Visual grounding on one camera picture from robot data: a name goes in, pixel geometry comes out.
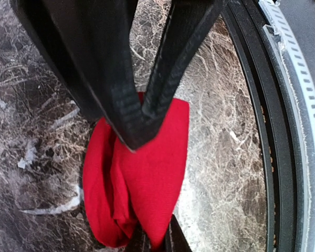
marble surface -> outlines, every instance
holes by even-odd
[[[169,3],[139,1],[133,68],[144,90]],[[195,251],[264,251],[266,195],[253,109],[219,19],[176,93],[191,105],[175,215]],[[81,172],[94,123],[79,112],[0,0],[0,252],[117,251],[88,226]]]

black plastic rim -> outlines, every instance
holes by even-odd
[[[296,132],[279,88],[282,73],[276,72],[270,48],[265,46],[262,29],[268,23],[252,0],[230,1],[223,18],[247,81],[259,131],[267,194],[266,250],[295,251],[300,243]]]

red fabric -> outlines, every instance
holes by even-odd
[[[158,248],[185,172],[189,105],[173,99],[154,140],[135,152],[120,143],[105,119],[90,140],[83,168],[88,221],[96,239],[125,246],[138,221]]]

red cloth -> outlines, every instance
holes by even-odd
[[[138,221],[158,248],[180,194],[188,143],[189,105],[173,99],[154,140],[131,152],[105,119],[93,131],[83,168],[85,209],[96,239],[125,246]]]

brown marble countertop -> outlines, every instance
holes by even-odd
[[[168,12],[139,1],[131,31],[144,90]],[[176,93],[190,103],[186,175],[174,211],[192,250],[264,251],[266,194],[245,79],[219,19]],[[118,251],[98,243],[81,190],[94,123],[80,114],[0,0],[0,252]]]

